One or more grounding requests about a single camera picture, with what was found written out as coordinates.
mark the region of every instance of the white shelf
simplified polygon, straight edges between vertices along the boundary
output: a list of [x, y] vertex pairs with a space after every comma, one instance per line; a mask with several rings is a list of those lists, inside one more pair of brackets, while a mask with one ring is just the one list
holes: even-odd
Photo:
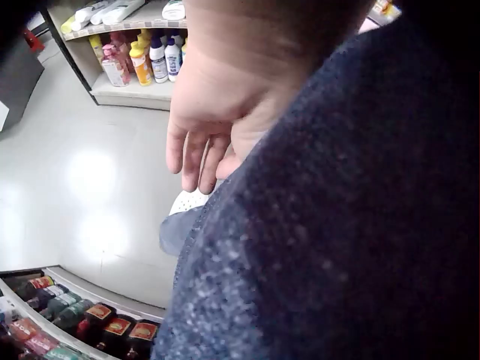
[[103, 72], [92, 86], [90, 93], [101, 105], [123, 105], [140, 108], [170, 110], [170, 101], [174, 83], [165, 81], [157, 84], [155, 80], [149, 86], [141, 86], [137, 77], [131, 74], [130, 84], [123, 87], [113, 86]]
[[82, 299], [91, 300], [93, 303], [103, 302], [117, 309], [117, 313], [131, 316], [135, 320], [147, 319], [160, 324], [163, 322], [165, 309], [135, 301], [101, 288], [59, 266], [43, 269], [43, 272], [50, 276], [56, 284], [66, 286]]
[[14, 305], [19, 314], [22, 317], [30, 318], [35, 324], [37, 324], [43, 331], [57, 339], [59, 342], [70, 346], [71, 348], [78, 350], [79, 352], [90, 356], [97, 360], [119, 360], [113, 356], [110, 356], [100, 350], [97, 350], [86, 343], [74, 338], [70, 334], [67, 334], [60, 328], [56, 327], [50, 321], [45, 319], [42, 315], [37, 313], [34, 309], [27, 305], [15, 292], [8, 287], [7, 284], [0, 279], [0, 290], [3, 295], [6, 296]]
[[153, 1], [145, 4], [132, 15], [128, 16], [125, 20], [113, 24], [113, 25], [88, 25], [82, 30], [72, 31], [71, 33], [64, 34], [65, 40], [73, 40], [79, 37], [90, 36], [93, 34], [108, 33], [110, 31], [118, 30], [131, 30], [131, 29], [143, 29], [143, 28], [177, 28], [186, 29], [187, 20], [182, 19], [179, 21], [170, 21], [162, 17], [162, 10], [167, 3], [166, 0]]

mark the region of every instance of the white tile floor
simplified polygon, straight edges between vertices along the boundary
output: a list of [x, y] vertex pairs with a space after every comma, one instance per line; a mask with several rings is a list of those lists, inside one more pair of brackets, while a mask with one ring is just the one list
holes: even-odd
[[0, 132], [0, 271], [61, 264], [167, 306], [176, 258], [158, 229], [181, 191], [168, 112], [97, 106], [52, 41], [22, 121]]

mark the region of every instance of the finger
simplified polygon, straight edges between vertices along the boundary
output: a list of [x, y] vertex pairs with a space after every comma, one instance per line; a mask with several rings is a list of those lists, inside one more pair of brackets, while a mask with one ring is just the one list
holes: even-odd
[[228, 135], [212, 135], [210, 137], [198, 185], [201, 193], [209, 194], [213, 191], [216, 183], [216, 168], [225, 156], [229, 144], [230, 136]]
[[227, 154], [218, 164], [216, 169], [217, 179], [226, 179], [234, 172], [242, 163], [242, 160], [232, 151]]
[[208, 135], [204, 132], [190, 132], [188, 134], [181, 179], [182, 188], [185, 191], [192, 192], [198, 186], [200, 164], [207, 141]]
[[165, 160], [168, 169], [174, 174], [179, 173], [182, 167], [183, 145], [185, 144], [186, 136], [187, 130], [176, 125], [170, 117], [167, 128]]

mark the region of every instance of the dark blue knit garment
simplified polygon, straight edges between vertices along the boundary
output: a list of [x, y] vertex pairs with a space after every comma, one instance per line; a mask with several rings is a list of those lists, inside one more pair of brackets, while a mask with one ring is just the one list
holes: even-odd
[[345, 42], [201, 210], [152, 359], [478, 351], [468, 99], [406, 18]]

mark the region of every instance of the pink bottle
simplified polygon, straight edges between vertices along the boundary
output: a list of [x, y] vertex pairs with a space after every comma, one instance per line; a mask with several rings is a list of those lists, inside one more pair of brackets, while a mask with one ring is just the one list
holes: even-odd
[[123, 56], [112, 44], [103, 46], [102, 67], [113, 86], [126, 86], [130, 83], [130, 73]]
[[127, 69], [129, 72], [135, 72], [133, 67], [132, 59], [130, 59], [130, 49], [128, 48], [126, 37], [121, 31], [114, 31], [110, 33], [111, 44], [115, 45], [116, 48], [123, 54], [125, 61], [127, 63]]

